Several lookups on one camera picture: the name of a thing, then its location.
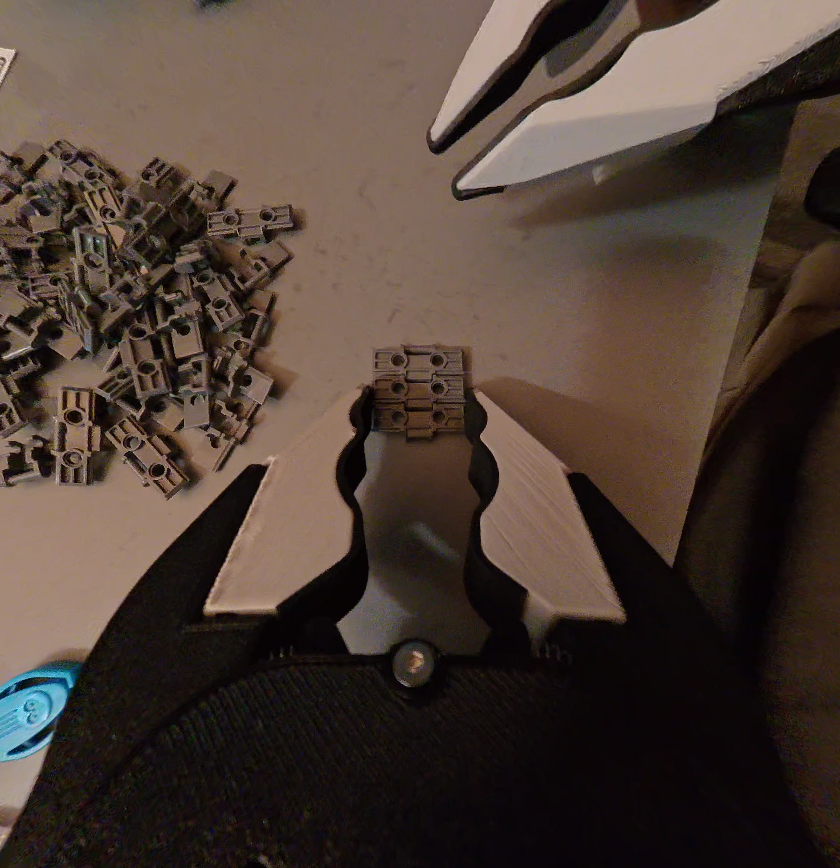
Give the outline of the pile of grey track links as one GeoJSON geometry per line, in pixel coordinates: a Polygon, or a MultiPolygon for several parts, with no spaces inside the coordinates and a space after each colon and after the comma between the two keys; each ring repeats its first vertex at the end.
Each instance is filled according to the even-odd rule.
{"type": "Polygon", "coordinates": [[[126,178],[57,140],[0,150],[0,489],[110,462],[170,499],[243,443],[273,379],[290,204],[151,159],[126,178]]]}

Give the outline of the person's grey trouser leg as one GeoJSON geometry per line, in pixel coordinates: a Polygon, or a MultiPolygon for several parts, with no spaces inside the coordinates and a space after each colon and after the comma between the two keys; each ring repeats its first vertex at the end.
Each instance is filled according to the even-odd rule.
{"type": "Polygon", "coordinates": [[[751,681],[788,786],[840,866],[840,329],[707,449],[675,560],[751,681]]]}

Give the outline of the tan cloth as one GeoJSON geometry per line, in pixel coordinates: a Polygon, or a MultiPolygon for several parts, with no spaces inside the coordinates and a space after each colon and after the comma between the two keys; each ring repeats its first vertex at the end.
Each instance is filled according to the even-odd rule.
{"type": "Polygon", "coordinates": [[[701,464],[758,388],[795,353],[840,329],[840,236],[818,244],[794,267],[778,308],[749,349],[729,363],[701,464]]]}

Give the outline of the light blue brick separator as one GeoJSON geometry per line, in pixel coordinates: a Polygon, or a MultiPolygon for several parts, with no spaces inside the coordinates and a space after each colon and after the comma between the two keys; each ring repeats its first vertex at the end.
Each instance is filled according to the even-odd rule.
{"type": "Polygon", "coordinates": [[[57,660],[0,687],[0,763],[21,760],[49,745],[82,670],[57,660]]]}

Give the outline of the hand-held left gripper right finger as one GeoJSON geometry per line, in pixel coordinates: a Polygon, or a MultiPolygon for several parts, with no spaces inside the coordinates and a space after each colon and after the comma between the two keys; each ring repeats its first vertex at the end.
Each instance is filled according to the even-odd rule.
{"type": "Polygon", "coordinates": [[[540,646],[565,624],[625,624],[566,464],[480,390],[465,434],[478,504],[464,584],[490,635],[540,646]]]}

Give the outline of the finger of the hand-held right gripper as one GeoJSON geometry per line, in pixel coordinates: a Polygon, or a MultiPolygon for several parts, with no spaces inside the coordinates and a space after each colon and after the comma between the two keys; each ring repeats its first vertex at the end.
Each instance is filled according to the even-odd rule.
{"type": "Polygon", "coordinates": [[[456,199],[498,193],[573,169],[596,178],[695,137],[719,103],[759,76],[840,30],[840,1],[640,2],[641,30],[563,109],[565,151],[508,138],[525,106],[452,181],[456,199]]]}
{"type": "Polygon", "coordinates": [[[565,151],[563,109],[553,102],[588,87],[641,30],[640,2],[493,2],[427,132],[444,151],[500,107],[544,61],[552,84],[508,138],[565,151]]]}

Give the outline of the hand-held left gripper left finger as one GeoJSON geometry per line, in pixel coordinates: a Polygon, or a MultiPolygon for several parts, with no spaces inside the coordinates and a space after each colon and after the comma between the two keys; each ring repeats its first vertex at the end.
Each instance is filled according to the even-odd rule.
{"type": "Polygon", "coordinates": [[[340,621],[360,602],[369,558],[356,491],[372,405],[369,385],[351,390],[269,462],[205,616],[340,621]]]}

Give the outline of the assembled grey track strip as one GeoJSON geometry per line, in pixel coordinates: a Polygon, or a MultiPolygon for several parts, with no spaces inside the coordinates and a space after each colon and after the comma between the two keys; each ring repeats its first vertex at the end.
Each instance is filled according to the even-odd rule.
{"type": "Polygon", "coordinates": [[[465,429],[466,355],[445,344],[397,344],[373,351],[373,430],[408,440],[465,429]]]}

